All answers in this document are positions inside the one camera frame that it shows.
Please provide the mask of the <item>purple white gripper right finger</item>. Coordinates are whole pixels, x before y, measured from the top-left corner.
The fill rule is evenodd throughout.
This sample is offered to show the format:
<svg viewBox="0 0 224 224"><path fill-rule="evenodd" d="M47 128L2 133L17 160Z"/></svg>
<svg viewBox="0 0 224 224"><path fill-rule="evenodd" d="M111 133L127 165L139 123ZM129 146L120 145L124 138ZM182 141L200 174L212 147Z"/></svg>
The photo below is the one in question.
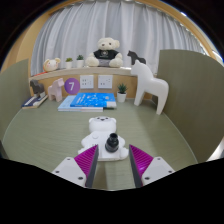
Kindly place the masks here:
<svg viewBox="0 0 224 224"><path fill-rule="evenodd" d="M133 145L129 145L129 157L136 188L148 185L175 172L162 157L152 157Z"/></svg>

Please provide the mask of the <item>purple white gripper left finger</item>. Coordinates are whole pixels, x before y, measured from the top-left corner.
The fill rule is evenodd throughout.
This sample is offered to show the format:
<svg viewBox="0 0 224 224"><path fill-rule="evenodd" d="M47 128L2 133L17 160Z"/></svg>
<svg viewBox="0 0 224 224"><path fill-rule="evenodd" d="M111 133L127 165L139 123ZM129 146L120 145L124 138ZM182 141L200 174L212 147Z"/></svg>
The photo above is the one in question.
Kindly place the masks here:
<svg viewBox="0 0 224 224"><path fill-rule="evenodd" d="M66 157L52 173L81 187L91 188L98 155L98 146L93 146L76 157Z"/></svg>

